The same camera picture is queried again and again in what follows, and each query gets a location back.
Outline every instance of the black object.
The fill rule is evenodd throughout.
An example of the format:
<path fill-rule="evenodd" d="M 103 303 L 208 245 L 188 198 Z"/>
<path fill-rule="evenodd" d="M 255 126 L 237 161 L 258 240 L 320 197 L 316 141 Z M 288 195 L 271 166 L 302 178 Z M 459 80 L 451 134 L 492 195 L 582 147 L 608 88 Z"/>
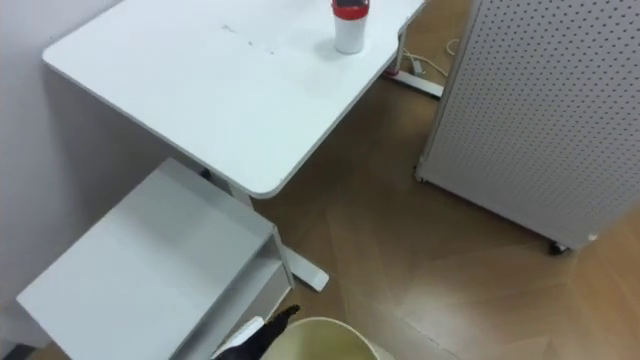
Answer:
<path fill-rule="evenodd" d="M 211 175 L 211 171 L 209 171 L 208 169 L 204 169 L 204 170 L 200 171 L 200 176 L 203 177 L 207 181 L 211 181 L 211 178 L 213 177 Z"/>
<path fill-rule="evenodd" d="M 366 4 L 366 0 L 336 0 L 336 5 L 338 7 L 360 7 Z"/>
<path fill-rule="evenodd" d="M 274 316 L 244 343 L 228 348 L 214 360 L 260 360 L 269 346 L 289 325 L 289 319 L 300 311 L 299 305 L 292 305 Z"/>

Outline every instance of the wastebasket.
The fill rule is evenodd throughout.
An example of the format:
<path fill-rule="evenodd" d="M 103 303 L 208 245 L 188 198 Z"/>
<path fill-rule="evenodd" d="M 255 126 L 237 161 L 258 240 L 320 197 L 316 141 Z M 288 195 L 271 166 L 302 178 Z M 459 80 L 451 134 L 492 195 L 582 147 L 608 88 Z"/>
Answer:
<path fill-rule="evenodd" d="M 347 324 L 313 317 L 297 321 L 280 335 L 261 360 L 394 360 Z"/>

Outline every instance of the white partition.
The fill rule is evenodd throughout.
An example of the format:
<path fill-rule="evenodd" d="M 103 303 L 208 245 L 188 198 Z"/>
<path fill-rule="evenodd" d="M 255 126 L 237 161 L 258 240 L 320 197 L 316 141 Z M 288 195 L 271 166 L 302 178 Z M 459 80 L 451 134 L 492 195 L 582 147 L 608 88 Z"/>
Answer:
<path fill-rule="evenodd" d="M 640 2 L 476 0 L 416 175 L 578 248 L 640 196 Z"/>

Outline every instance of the bin rim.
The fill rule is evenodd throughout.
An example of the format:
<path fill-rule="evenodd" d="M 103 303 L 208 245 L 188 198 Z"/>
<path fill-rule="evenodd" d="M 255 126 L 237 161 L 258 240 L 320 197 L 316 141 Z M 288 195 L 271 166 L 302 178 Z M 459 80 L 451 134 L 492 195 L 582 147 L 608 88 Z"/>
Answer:
<path fill-rule="evenodd" d="M 300 319 L 295 321 L 294 323 L 290 324 L 287 327 L 287 330 L 285 330 L 285 333 L 287 331 L 289 331 L 289 329 L 293 329 L 296 326 L 302 325 L 304 323 L 307 322 L 312 322 L 312 321 L 317 321 L 317 320 L 322 320 L 322 321 L 329 321 L 332 322 L 334 324 L 338 324 L 340 326 L 342 326 L 343 328 L 346 328 L 347 330 L 351 330 L 351 332 L 353 334 L 355 334 L 358 338 L 360 338 L 360 340 L 365 343 L 367 345 L 367 347 L 369 348 L 369 350 L 371 350 L 371 353 L 373 354 L 373 356 L 375 356 L 376 359 L 380 359 L 380 354 L 378 354 L 378 352 L 376 351 L 376 349 L 371 345 L 371 343 L 369 342 L 369 340 L 367 340 L 366 337 L 364 337 L 362 334 L 360 334 L 360 332 L 356 329 L 354 329 L 353 327 L 351 327 L 350 325 L 343 323 L 342 321 L 336 320 L 336 319 L 332 319 L 332 318 L 328 318 L 328 317 L 324 317 L 324 316 L 312 316 L 312 317 L 308 317 L 308 318 L 304 318 L 304 319 Z"/>

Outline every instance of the wooden floor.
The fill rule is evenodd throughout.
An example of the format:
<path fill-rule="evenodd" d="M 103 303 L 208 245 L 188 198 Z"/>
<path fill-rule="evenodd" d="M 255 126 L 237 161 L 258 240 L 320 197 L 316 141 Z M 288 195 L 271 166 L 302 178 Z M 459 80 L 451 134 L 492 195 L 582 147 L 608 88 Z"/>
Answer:
<path fill-rule="evenodd" d="M 433 0 L 408 49 L 448 68 L 468 6 Z M 346 321 L 398 360 L 640 359 L 640 211 L 547 256 L 540 236 L 413 179 L 436 106 L 378 80 L 283 192 L 256 203 L 332 276 L 287 304 Z"/>

